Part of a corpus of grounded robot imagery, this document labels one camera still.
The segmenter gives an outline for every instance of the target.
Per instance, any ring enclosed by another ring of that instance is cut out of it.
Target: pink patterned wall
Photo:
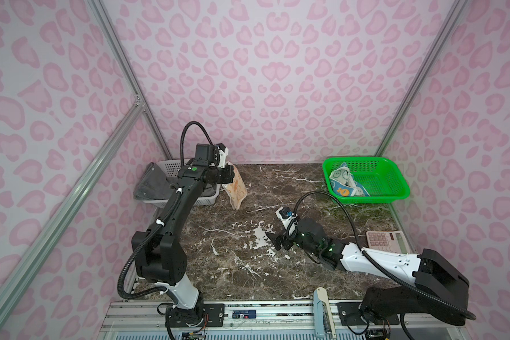
[[[133,98],[83,0],[0,0],[0,285]]]
[[[419,250],[470,280],[474,340],[510,339],[510,0],[477,0],[387,151]]]
[[[149,162],[162,160],[140,118],[4,325],[0,340],[95,338],[132,252],[130,238],[145,230],[153,205],[133,200]]]
[[[104,3],[176,158],[198,120],[233,162],[309,162],[375,153],[452,0]]]

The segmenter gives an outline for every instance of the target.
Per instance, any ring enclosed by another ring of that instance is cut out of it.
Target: marble tabletop
[[[393,287],[384,278],[364,273],[329,271],[299,248],[276,251],[265,231],[282,228],[275,210],[294,207],[302,194],[327,190],[320,164],[238,165],[247,196],[234,210],[221,192],[214,205],[194,207],[181,244],[187,275],[204,300],[284,300],[311,298],[325,287],[330,299],[362,299],[368,287]],[[348,205],[363,242],[367,231],[397,230],[387,205]],[[312,195],[299,208],[301,217],[317,220],[330,237],[351,238],[343,212],[329,198]],[[135,291],[152,285],[138,280]],[[148,299],[167,300],[158,293]]]

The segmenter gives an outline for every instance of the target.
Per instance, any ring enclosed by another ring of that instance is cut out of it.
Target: wall
[[[133,103],[83,0],[0,0],[0,285]]]
[[[172,154],[257,163],[374,154],[452,0],[104,3]]]
[[[0,339],[96,336],[117,278],[130,256],[130,238],[144,231],[155,207],[133,200],[145,165],[162,160],[140,118],[89,194],[47,262],[1,330]]]
[[[473,339],[510,339],[510,1],[473,3],[386,156],[412,189],[395,207],[418,250],[470,280]]]

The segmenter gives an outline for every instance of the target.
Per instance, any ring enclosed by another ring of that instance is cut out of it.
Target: green basket
[[[354,179],[363,185],[370,197],[343,197],[334,193],[329,176],[346,162]],[[332,157],[323,162],[328,191],[344,204],[391,203],[410,194],[408,183],[392,160],[383,157]]]

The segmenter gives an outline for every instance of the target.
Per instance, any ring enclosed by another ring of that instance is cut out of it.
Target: stapler
[[[328,302],[327,290],[323,287],[314,291],[314,326],[315,337],[324,339],[326,334],[330,334],[331,338],[336,339],[331,304]]]

